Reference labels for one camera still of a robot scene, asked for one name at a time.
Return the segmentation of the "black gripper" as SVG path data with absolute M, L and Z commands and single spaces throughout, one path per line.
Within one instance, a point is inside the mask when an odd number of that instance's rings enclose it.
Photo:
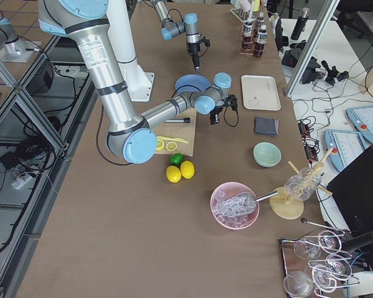
M 210 40 L 205 37 L 203 37 L 201 40 L 195 43 L 191 43 L 191 42 L 187 43 L 187 51 L 188 51 L 188 54 L 193 58 L 193 66 L 197 73 L 200 72 L 200 57 L 204 55 L 207 51 L 205 50 L 203 54 L 200 55 L 200 51 L 201 51 L 200 45 L 202 43 L 204 44 L 206 48 L 209 48 L 211 46 Z
M 214 107 L 214 109 L 210 112 L 210 124 L 218 124 L 219 113 L 223 109 L 227 109 L 228 107 L 230 107 L 236 114 L 238 114 L 237 97 L 234 94 L 228 94 L 225 100 L 219 102 L 219 105 Z

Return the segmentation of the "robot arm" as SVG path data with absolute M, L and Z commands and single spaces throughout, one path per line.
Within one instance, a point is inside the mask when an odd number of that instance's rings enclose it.
M 128 163 L 151 159 L 157 148 L 153 127 L 194 108 L 209 114 L 222 104 L 231 87 L 227 73 L 214 76 L 203 91 L 185 91 L 136 114 L 128 87 L 150 86 L 138 65 L 124 1 L 39 1 L 40 29 L 74 40 L 94 82 L 110 126 L 109 151 Z
M 185 34 L 186 50 L 191 57 L 193 67 L 200 72 L 200 57 L 211 46 L 210 40 L 200 34 L 198 16 L 195 12 L 187 13 L 180 21 L 170 17 L 170 11 L 166 7 L 166 1 L 150 1 L 161 23 L 161 34 L 164 40 L 171 40 Z

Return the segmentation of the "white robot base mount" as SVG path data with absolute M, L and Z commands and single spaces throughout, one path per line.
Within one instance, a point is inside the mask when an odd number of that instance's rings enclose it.
M 131 100 L 149 102 L 154 74 L 145 72 L 137 61 L 125 0 L 109 0 L 106 15 L 110 23 L 109 40 Z

